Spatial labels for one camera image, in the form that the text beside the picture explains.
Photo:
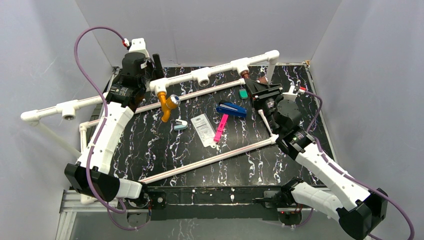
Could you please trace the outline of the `brown plastic faucet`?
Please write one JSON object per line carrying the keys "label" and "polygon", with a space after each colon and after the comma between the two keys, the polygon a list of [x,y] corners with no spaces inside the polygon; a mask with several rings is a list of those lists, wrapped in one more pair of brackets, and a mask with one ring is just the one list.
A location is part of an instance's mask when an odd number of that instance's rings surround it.
{"label": "brown plastic faucet", "polygon": [[268,79],[265,76],[252,77],[250,76],[250,72],[248,70],[244,70],[240,73],[240,76],[247,83],[248,80],[255,81],[260,84],[268,84]]}

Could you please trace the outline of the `white PVC pipe frame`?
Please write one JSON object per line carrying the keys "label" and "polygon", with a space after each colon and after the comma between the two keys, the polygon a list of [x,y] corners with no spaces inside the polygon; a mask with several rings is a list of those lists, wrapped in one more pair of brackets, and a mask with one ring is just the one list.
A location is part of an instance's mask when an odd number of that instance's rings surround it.
{"label": "white PVC pipe frame", "polygon": [[[279,52],[277,50],[272,50],[272,51],[268,51],[262,55],[257,55],[257,56],[253,56],[253,57],[247,57],[247,58],[241,58],[241,59],[236,59],[233,60],[229,63],[226,64],[221,64],[221,65],[217,65],[217,66],[213,66],[213,67],[204,67],[198,70],[195,70],[191,73],[188,74],[183,74],[183,75],[179,75],[176,77],[171,77],[171,78],[161,78],[161,79],[157,79],[157,80],[153,80],[149,83],[149,87],[148,90],[152,91],[155,93],[155,95],[157,95],[157,93],[159,92],[166,92],[166,88],[172,85],[176,85],[179,83],[183,83],[183,82],[187,82],[187,81],[194,81],[194,80],[199,80],[199,81],[204,81],[207,79],[207,77],[209,77],[212,74],[217,74],[217,73],[222,73],[222,72],[226,72],[229,70],[236,70],[239,74],[242,71],[248,71],[248,68],[250,65],[252,64],[257,64],[257,63],[262,63],[262,62],[268,62],[268,73],[267,73],[267,77],[271,78],[274,72],[274,68],[275,65],[277,63],[277,60],[279,58]],[[243,78],[240,78],[237,81],[233,81],[230,83],[225,83],[219,86],[215,86],[215,87],[211,87],[205,90],[201,90],[201,91],[196,91],[190,94],[186,94],[183,96],[179,96],[180,97],[180,101],[183,100],[188,100],[191,99],[193,97],[198,97],[198,96],[202,96],[208,93],[213,93],[216,91],[220,91],[220,90],[224,90],[230,87],[234,87],[237,85],[242,85],[245,84],[245,80]],[[83,108],[83,107],[87,107],[90,105],[94,105],[97,103],[103,103],[103,107],[104,107],[104,112],[103,114],[106,114],[108,112],[107,109],[107,103],[106,103],[106,99],[105,99],[106,95],[104,93],[100,93],[99,96],[97,97],[91,97],[91,98],[86,98],[83,100],[72,100],[72,101],[67,101],[67,102],[63,102],[58,104],[57,106],[54,107],[50,107],[50,108],[45,108],[42,110],[33,110],[33,111],[26,111],[24,113],[21,114],[21,119],[24,122],[27,122],[28,124],[32,125],[32,126],[40,126],[41,125],[41,119],[44,117],[48,117],[48,116],[52,116],[55,114],[62,114],[62,116],[64,118],[66,117],[75,117],[76,116],[76,112],[77,110]],[[158,100],[158,103],[155,104],[151,104],[148,105],[146,107],[146,110],[152,110],[155,108],[161,108],[161,103],[160,100]],[[140,113],[142,111],[141,108],[137,108],[135,113]],[[100,118],[98,120],[96,120],[96,124],[98,125],[102,115],[100,116]],[[51,135],[54,139],[56,139],[58,141],[58,143],[64,148],[66,149],[68,152],[70,152],[72,155],[76,156],[77,160],[78,158],[82,155],[83,151],[87,148],[87,144],[83,144],[81,147],[81,150],[76,150],[74,147],[70,146],[64,139],[62,139],[60,136],[58,136],[57,134],[55,134],[54,132],[52,132],[48,127],[43,127],[43,130]],[[168,177],[174,176],[174,175],[178,175],[178,174],[182,174],[182,173],[186,173],[189,172],[191,170],[195,170],[201,167],[204,167],[206,165],[210,165],[222,160],[226,160],[229,159],[231,157],[240,155],[240,154],[244,154],[253,150],[257,150],[259,148],[262,147],[266,147],[272,144],[276,143],[276,137],[275,136],[271,136],[269,139],[260,141],[258,143],[254,143],[254,144],[250,144],[248,146],[245,147],[241,147],[226,153],[222,153],[219,154],[217,156],[213,156],[204,160],[200,160],[197,161],[195,163],[191,163],[189,165],[186,166],[182,166],[179,168],[175,168],[173,170],[169,170],[160,174],[156,174],[154,176],[151,177],[147,177],[144,178],[140,181],[135,181],[135,182],[139,182],[142,184],[142,191],[145,188],[146,184],[150,184],[162,179],[166,179]],[[105,207],[109,207],[109,204],[111,201],[113,200],[118,200],[121,201],[122,199],[126,199],[126,198],[115,198],[109,202],[105,202],[104,200],[102,200],[99,195],[96,195],[95,197],[93,197],[95,199],[97,199],[101,204],[103,204]]]}

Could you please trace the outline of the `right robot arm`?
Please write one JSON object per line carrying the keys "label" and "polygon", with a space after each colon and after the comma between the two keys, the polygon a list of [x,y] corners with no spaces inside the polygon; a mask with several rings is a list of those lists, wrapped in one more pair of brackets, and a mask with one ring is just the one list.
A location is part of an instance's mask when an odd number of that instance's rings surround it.
{"label": "right robot arm", "polygon": [[295,99],[283,93],[280,84],[267,84],[249,78],[245,87],[255,110],[263,111],[279,149],[318,177],[328,191],[293,178],[279,192],[259,200],[271,208],[297,204],[316,209],[334,219],[353,239],[365,239],[386,216],[386,193],[371,191],[353,178],[322,150],[319,142],[300,127],[302,114]]}

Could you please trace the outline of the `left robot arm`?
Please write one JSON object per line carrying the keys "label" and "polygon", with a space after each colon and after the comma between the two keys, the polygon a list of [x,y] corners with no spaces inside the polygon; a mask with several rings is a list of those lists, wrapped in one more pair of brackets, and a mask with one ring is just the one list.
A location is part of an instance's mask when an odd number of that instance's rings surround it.
{"label": "left robot arm", "polygon": [[122,68],[113,79],[105,101],[107,113],[75,164],[67,164],[64,174],[71,186],[82,195],[110,202],[126,198],[137,208],[149,203],[143,185],[109,174],[111,161],[126,125],[144,99],[152,80],[164,77],[159,54],[147,57],[141,52],[129,52],[122,59]]}

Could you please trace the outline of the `teal green eraser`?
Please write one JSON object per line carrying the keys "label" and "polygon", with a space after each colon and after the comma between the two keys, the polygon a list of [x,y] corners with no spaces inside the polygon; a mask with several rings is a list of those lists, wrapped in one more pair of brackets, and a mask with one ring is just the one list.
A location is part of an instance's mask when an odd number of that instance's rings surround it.
{"label": "teal green eraser", "polygon": [[242,100],[246,100],[246,99],[248,99],[248,98],[249,98],[248,92],[247,92],[245,89],[240,89],[240,90],[239,90],[239,97],[240,97]]}

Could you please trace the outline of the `blue stapler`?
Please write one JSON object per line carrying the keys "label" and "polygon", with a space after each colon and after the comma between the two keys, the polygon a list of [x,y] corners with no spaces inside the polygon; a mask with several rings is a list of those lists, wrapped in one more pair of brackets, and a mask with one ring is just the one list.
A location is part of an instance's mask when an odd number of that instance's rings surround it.
{"label": "blue stapler", "polygon": [[240,118],[245,118],[247,116],[247,110],[245,108],[228,101],[220,101],[215,110],[218,113],[227,114],[229,116]]}

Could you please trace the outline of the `pink plastic clip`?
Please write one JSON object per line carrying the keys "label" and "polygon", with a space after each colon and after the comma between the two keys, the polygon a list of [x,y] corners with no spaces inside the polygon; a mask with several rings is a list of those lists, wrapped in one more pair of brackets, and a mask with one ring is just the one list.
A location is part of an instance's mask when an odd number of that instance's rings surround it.
{"label": "pink plastic clip", "polygon": [[220,141],[220,139],[222,137],[222,134],[224,132],[224,129],[225,129],[225,126],[226,126],[226,123],[227,123],[228,118],[229,118],[229,115],[228,114],[224,114],[222,116],[222,118],[220,120],[220,123],[219,123],[219,125],[217,127],[215,136],[213,138],[214,142],[218,143]]}

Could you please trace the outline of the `orange plastic faucet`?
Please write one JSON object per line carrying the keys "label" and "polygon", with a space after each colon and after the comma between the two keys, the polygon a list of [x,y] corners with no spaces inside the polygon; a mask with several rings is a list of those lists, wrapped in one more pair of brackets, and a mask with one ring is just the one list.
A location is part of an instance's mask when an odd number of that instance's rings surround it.
{"label": "orange plastic faucet", "polygon": [[167,97],[167,93],[164,91],[158,92],[156,96],[160,101],[161,110],[163,112],[161,121],[166,123],[171,116],[171,111],[180,105],[181,99],[175,94],[171,94],[169,97]]}

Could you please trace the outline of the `white barcode label tag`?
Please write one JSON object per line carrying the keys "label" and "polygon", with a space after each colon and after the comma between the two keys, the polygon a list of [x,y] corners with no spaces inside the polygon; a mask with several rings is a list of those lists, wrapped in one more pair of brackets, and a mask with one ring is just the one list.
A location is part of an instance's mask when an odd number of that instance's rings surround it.
{"label": "white barcode label tag", "polygon": [[217,143],[214,141],[216,132],[212,127],[208,117],[203,113],[190,119],[202,145],[215,149]]}

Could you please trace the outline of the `small white teal clip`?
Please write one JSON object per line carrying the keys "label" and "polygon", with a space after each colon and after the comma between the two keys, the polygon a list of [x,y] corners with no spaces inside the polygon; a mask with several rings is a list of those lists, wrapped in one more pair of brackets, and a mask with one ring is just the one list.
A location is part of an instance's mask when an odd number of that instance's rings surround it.
{"label": "small white teal clip", "polygon": [[173,130],[174,131],[182,131],[187,129],[188,127],[188,122],[182,119],[176,119],[175,120],[175,125],[173,126]]}

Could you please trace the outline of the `black front base bar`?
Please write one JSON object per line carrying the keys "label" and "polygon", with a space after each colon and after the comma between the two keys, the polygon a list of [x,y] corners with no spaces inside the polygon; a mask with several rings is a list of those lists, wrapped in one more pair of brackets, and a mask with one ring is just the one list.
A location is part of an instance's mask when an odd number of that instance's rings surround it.
{"label": "black front base bar", "polygon": [[288,204],[279,186],[150,186],[154,221],[179,219],[278,220]]}

